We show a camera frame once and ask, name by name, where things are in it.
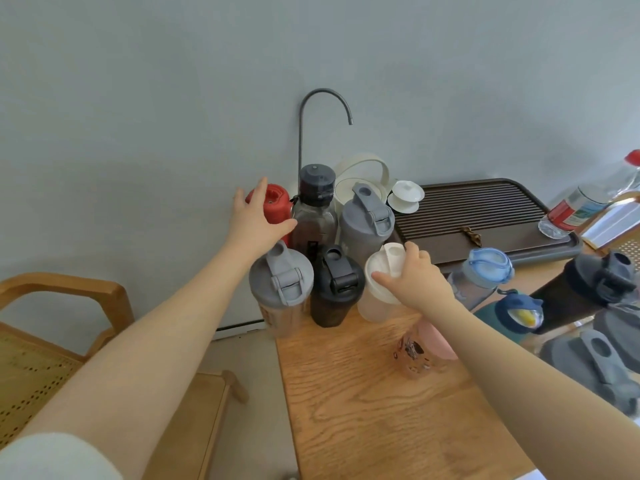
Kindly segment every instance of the red bottle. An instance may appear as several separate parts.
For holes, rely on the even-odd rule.
[[[253,190],[244,199],[251,202]],[[264,217],[269,224],[280,224],[291,218],[291,208],[293,204],[289,201],[289,193],[283,187],[276,184],[267,185],[267,193],[264,196]],[[282,238],[289,247],[289,234]]]

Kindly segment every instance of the right arm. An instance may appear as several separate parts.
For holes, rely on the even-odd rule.
[[[438,329],[548,480],[640,477],[640,428],[473,316],[426,251],[407,242],[402,275],[373,278]]]

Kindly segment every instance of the left hand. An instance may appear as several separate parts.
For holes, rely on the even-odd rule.
[[[234,208],[226,246],[233,246],[251,256],[254,260],[270,250],[275,243],[290,233],[298,224],[288,219],[280,224],[269,224],[264,218],[264,196],[267,192],[267,178],[262,177],[253,191],[251,203],[244,201],[244,191],[236,189]]]

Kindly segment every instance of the white sleeve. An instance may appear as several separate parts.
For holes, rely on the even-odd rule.
[[[122,480],[89,443],[66,433],[25,436],[0,451],[3,480]]]

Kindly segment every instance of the left arm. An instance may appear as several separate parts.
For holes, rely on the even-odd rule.
[[[140,478],[252,262],[296,222],[270,225],[261,179],[251,204],[236,191],[220,252],[171,298],[83,366],[21,436],[61,432],[98,448],[125,478]]]

